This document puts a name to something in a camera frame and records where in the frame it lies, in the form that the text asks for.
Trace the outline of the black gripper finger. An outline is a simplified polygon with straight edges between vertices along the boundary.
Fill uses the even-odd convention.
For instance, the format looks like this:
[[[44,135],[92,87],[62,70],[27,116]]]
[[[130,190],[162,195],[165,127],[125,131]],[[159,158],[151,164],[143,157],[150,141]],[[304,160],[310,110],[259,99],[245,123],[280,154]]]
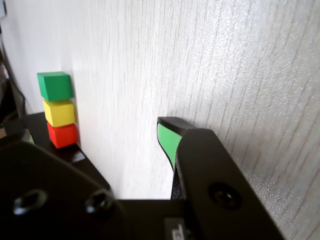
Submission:
[[[217,135],[179,117],[157,118],[157,139],[192,211],[199,240],[283,235]]]
[[[3,240],[128,240],[112,194],[20,135],[0,140],[0,237]]]

